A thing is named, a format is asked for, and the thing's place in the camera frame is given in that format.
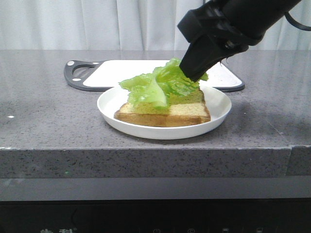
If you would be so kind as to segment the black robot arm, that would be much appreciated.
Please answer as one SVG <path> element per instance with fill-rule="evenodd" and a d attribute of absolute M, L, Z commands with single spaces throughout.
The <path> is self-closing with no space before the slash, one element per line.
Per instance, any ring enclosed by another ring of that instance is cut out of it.
<path fill-rule="evenodd" d="M 217 62 L 258 44 L 297 0 L 209 0 L 189 10 L 177 27 L 190 46 L 180 68 L 198 81 Z"/>

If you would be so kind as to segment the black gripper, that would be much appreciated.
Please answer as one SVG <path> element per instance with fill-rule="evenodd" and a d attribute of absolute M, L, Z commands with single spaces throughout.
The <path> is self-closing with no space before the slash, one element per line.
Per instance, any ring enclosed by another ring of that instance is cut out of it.
<path fill-rule="evenodd" d="M 179 67 L 193 82 L 216 63 L 258 44 L 263 33 L 250 36 L 231 24 L 222 12 L 227 0 L 210 0 L 189 10 L 177 27 L 190 44 Z"/>

